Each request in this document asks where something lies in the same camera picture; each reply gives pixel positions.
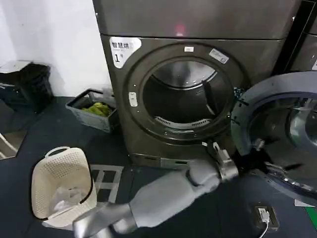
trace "white plastic basket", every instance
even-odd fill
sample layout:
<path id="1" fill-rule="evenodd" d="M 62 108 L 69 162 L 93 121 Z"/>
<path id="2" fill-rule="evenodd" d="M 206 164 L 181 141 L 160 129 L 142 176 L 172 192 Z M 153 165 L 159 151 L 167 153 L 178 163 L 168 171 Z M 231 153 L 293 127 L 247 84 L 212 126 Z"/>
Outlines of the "white plastic basket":
<path id="1" fill-rule="evenodd" d="M 59 187 L 80 188 L 85 198 L 76 206 L 50 214 L 50 202 Z M 75 218 L 97 205 L 94 181 L 84 152 L 79 148 L 57 147 L 35 166 L 32 174 L 33 214 L 54 227 L 70 225 Z"/>

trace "dryer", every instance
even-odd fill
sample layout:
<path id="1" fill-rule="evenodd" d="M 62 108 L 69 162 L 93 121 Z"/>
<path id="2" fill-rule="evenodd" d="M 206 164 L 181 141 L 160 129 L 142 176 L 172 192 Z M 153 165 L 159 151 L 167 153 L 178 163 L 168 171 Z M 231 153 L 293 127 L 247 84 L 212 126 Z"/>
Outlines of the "dryer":
<path id="1" fill-rule="evenodd" d="M 295 55 L 291 61 L 291 71 L 316 71 L 317 70 L 317 6 L 313 6 L 307 21 L 300 43 L 295 49 Z"/>
<path id="2" fill-rule="evenodd" d="M 270 76 L 300 0 L 94 0 L 125 143 L 138 165 L 233 154 L 231 110 Z"/>

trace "white wall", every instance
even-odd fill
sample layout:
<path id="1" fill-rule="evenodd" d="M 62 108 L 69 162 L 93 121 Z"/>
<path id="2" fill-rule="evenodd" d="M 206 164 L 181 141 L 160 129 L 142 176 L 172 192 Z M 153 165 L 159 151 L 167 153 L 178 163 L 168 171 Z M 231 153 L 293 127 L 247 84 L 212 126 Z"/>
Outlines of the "white wall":
<path id="1" fill-rule="evenodd" d="M 13 42 L 10 38 L 3 9 L 0 7 L 0 65 L 15 59 L 16 54 Z"/>
<path id="2" fill-rule="evenodd" d="M 92 0 L 1 0 L 0 6 L 17 58 L 51 65 L 56 96 L 111 87 Z"/>

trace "gray robot arm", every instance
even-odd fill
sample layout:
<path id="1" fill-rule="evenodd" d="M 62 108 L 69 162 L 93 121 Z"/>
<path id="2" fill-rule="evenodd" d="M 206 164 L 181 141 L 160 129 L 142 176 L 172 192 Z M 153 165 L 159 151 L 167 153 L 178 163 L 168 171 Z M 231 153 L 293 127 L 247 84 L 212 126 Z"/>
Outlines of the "gray robot arm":
<path id="1" fill-rule="evenodd" d="M 185 171 L 170 172 L 142 187 L 128 204 L 96 207 L 74 223 L 76 238 L 110 238 L 110 226 L 120 234 L 140 227 L 155 227 L 189 207 L 196 198 L 214 191 L 218 185 L 238 175 L 225 150 L 213 144 L 217 164 L 203 160 L 189 163 Z"/>

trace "gray storage bin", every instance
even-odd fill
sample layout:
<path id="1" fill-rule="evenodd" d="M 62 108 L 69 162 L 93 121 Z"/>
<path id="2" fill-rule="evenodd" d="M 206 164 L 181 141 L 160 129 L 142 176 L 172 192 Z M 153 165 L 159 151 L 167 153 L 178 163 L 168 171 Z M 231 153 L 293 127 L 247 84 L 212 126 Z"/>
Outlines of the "gray storage bin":
<path id="1" fill-rule="evenodd" d="M 87 89 L 67 103 L 66 108 L 70 109 L 82 124 L 110 133 L 119 124 L 117 109 L 111 107 L 113 111 L 107 118 L 81 110 L 96 102 L 107 103 L 102 91 Z"/>

